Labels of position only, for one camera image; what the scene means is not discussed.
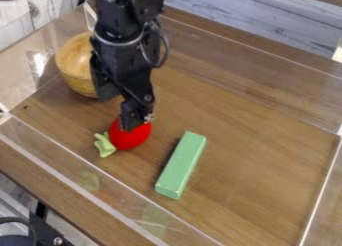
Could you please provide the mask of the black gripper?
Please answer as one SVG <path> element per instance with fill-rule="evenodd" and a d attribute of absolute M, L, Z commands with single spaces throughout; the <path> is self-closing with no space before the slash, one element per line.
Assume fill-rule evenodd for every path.
<path fill-rule="evenodd" d="M 113 47 L 97 39 L 89 38 L 92 46 L 89 67 L 97 98 L 108 100 L 121 95 L 126 101 L 120 104 L 120 129 L 129 132 L 153 118 L 154 95 L 150 83 L 150 61 L 160 54 L 160 39 L 148 33 L 140 42 Z"/>

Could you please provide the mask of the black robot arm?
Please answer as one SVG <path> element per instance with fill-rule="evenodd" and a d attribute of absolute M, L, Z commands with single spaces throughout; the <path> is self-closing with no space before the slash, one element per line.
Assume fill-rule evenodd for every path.
<path fill-rule="evenodd" d="M 153 117 L 150 72 L 169 55 L 158 21 L 164 0 L 94 0 L 94 4 L 89 68 L 96 97 L 124 98 L 118 128 L 130 131 Z"/>

